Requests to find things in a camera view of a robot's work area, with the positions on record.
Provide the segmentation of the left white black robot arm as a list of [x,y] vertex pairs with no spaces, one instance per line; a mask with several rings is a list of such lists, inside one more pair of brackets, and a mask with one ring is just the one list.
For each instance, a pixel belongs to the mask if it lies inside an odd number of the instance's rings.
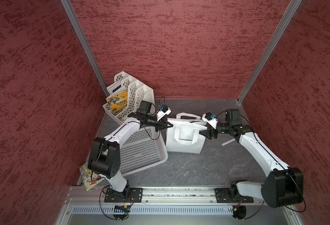
[[157,112],[151,114],[153,105],[151,102],[141,101],[136,112],[130,113],[123,124],[106,137],[95,138],[91,146],[88,169],[105,179],[110,189],[123,198],[129,195],[128,181],[120,172],[120,149],[123,144],[141,128],[154,127],[155,131],[159,132],[173,127],[165,118],[171,113],[171,109],[161,105]]

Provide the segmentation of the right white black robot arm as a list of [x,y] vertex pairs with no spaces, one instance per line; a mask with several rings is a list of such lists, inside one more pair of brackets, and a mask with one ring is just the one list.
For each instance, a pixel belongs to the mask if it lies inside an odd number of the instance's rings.
[[264,183],[236,181],[231,184],[229,195],[232,201],[240,201],[242,197],[263,200],[272,208],[289,207],[305,203],[304,175],[297,167],[290,167],[276,156],[253,131],[250,124],[244,124],[244,117],[238,109],[224,111],[226,117],[222,123],[218,118],[207,112],[202,120],[207,129],[201,135],[208,139],[217,138],[219,134],[232,136],[243,146],[262,168],[266,179]]

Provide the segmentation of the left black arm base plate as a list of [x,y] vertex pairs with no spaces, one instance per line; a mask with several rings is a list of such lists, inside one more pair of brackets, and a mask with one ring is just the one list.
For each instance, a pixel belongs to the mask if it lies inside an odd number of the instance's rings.
[[105,203],[140,203],[142,201],[143,188],[130,187],[123,192],[116,192],[105,188],[101,192]]

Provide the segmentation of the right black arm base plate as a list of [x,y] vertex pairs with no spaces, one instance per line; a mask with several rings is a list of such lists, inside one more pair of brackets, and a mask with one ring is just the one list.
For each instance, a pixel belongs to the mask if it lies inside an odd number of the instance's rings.
[[215,197],[217,203],[254,203],[252,197],[241,196],[238,191],[233,188],[216,188]]

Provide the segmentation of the white perforated plastic basket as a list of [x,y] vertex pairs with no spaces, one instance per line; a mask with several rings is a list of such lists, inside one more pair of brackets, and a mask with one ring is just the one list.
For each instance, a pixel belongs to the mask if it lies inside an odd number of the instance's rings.
[[120,153],[120,172],[123,176],[155,167],[168,159],[163,137],[154,127],[145,127],[132,134]]

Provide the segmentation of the white insulated delivery bag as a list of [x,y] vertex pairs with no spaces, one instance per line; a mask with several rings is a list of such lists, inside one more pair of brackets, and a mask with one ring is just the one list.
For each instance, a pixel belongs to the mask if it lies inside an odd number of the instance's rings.
[[173,127],[167,129],[166,148],[168,152],[200,154],[205,136],[200,131],[206,130],[206,122],[200,116],[190,113],[179,113],[167,121]]

